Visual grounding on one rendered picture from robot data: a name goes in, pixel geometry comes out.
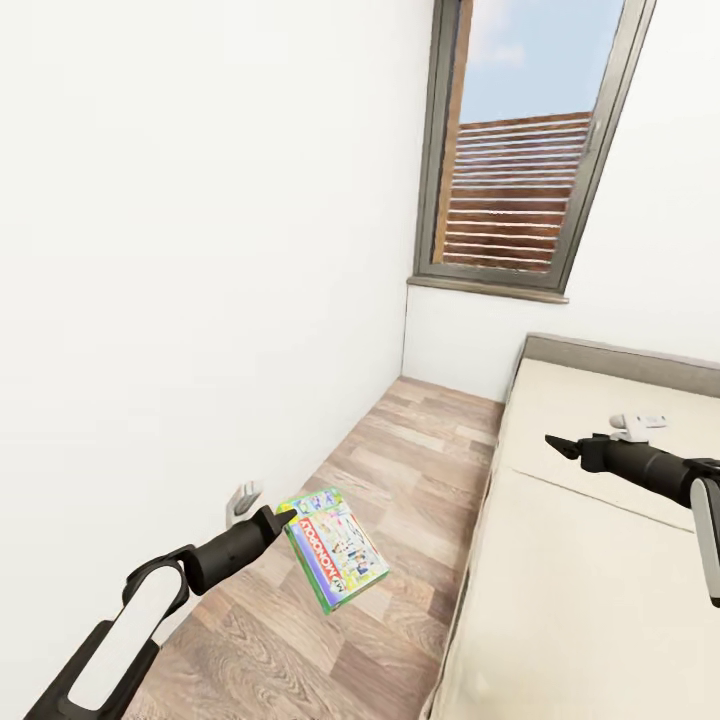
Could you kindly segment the board game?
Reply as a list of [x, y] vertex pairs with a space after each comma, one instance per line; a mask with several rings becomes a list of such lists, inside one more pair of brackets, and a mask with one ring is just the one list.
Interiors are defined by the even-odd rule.
[[278, 506], [297, 510], [282, 529], [327, 616], [385, 579], [390, 566], [335, 486]]

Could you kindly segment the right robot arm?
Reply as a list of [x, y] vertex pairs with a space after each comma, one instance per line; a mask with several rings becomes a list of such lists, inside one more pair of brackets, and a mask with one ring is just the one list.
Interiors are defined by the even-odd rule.
[[711, 603], [720, 609], [720, 460], [684, 459], [651, 447], [646, 429], [665, 428], [664, 411], [622, 412], [608, 418], [627, 432], [569, 441], [549, 435], [547, 442], [571, 461], [580, 458], [589, 473], [609, 472], [692, 509]]

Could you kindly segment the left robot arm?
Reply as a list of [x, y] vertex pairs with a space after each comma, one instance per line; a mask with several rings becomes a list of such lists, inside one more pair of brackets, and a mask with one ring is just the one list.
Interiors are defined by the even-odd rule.
[[297, 510], [249, 513], [263, 483], [241, 483], [226, 504], [225, 531], [143, 563], [125, 579], [123, 609], [102, 620], [24, 720], [121, 720], [159, 654], [152, 638], [165, 617], [256, 561]]

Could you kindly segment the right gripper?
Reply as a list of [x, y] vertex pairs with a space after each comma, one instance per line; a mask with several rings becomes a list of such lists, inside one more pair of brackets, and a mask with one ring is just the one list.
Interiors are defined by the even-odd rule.
[[578, 441], [549, 435], [547, 442], [571, 461], [580, 458], [581, 469], [589, 473], [614, 473], [649, 491], [651, 489], [646, 481], [648, 467], [654, 458], [665, 454], [662, 449], [651, 447], [649, 441], [632, 443], [601, 435]]

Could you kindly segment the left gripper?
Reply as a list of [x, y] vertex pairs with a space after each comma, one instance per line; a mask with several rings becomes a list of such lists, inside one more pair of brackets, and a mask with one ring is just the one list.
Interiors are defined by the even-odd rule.
[[229, 555], [230, 577], [237, 571], [256, 561], [278, 539], [284, 527], [297, 510], [274, 514], [270, 505], [261, 507], [251, 519], [235, 525], [217, 535]]

